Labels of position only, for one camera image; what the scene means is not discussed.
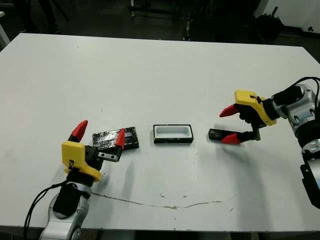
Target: table surface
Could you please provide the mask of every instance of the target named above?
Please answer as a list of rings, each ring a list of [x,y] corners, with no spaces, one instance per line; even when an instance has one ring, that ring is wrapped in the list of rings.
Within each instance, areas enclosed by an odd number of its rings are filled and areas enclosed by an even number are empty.
[[[20,34],[0,52],[0,226],[23,226],[34,197],[66,178],[61,143],[136,127],[140,148],[105,162],[83,228],[320,230],[302,184],[300,147],[284,119],[261,141],[223,145],[210,128],[236,89],[270,97],[320,66],[302,47]],[[153,143],[154,124],[191,124],[192,144]],[[36,206],[44,227],[57,189]]]

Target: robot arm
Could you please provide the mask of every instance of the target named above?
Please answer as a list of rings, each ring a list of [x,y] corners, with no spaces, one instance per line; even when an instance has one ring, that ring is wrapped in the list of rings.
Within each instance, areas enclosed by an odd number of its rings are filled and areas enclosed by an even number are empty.
[[[288,119],[297,138],[304,164],[300,169],[303,185],[311,203],[320,209],[320,119],[318,94],[305,84],[294,84],[286,90],[265,99],[254,92],[237,90],[235,104],[225,108],[220,117],[240,113],[240,118],[251,124],[252,131],[234,132],[210,129],[209,138],[225,144],[240,144],[260,140],[259,129],[277,123],[278,118]]]
[[[101,178],[103,161],[118,162],[125,145],[122,128],[113,154],[102,153],[95,146],[79,143],[88,121],[81,122],[68,141],[62,144],[62,162],[67,173],[65,184],[51,201],[48,223],[40,240],[80,240],[81,226],[89,210],[91,186]]]

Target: black cable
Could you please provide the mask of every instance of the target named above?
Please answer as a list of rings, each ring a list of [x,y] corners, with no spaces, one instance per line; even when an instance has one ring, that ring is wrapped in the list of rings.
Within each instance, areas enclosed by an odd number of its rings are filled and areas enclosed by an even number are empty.
[[[58,187],[61,187],[62,185],[66,184],[68,182],[68,180],[65,180],[63,182],[60,182],[58,184],[53,184],[52,186],[50,187],[47,187],[46,189],[42,190],[33,200],[30,208],[29,208],[29,211],[25,217],[25,221],[24,221],[24,226],[23,226],[23,240],[27,240],[27,235],[28,235],[28,230],[29,230],[29,225],[30,225],[30,220],[31,220],[31,215],[32,215],[32,212],[35,208],[35,206],[37,205],[37,203],[47,194],[47,192],[50,190],[50,189],[55,189],[55,188],[58,188]]]

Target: scuff mark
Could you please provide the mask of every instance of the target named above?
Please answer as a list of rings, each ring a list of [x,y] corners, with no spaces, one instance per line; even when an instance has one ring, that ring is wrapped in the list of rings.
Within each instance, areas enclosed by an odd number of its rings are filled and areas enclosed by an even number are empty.
[[[137,202],[137,201],[129,201],[129,200],[125,200],[125,199],[121,199],[121,198],[117,198],[117,197],[98,194],[98,193],[95,193],[95,192],[93,192],[92,194],[96,195],[96,196],[104,197],[106,199],[118,200],[118,201],[121,201],[121,202],[124,202],[124,203],[142,205],[142,206],[153,207],[153,208],[172,209],[172,210],[188,209],[188,208],[191,208],[191,207],[194,207],[194,206],[198,206],[198,205],[203,205],[203,204],[221,203],[221,201],[206,201],[206,202],[198,202],[198,203],[191,204],[191,205],[188,205],[188,206],[160,206],[160,205],[153,205],[153,204],[144,204],[144,203]]]
[[[184,206],[182,207],[182,209],[187,209],[187,208],[191,208],[193,206],[197,206],[197,205],[202,205],[202,204],[213,204],[213,203],[221,203],[221,201],[206,201],[206,202],[198,202],[189,206]]]
[[[178,208],[180,208],[180,207],[178,207],[178,206],[163,206],[163,208],[164,209],[173,209],[173,210],[177,210]]]

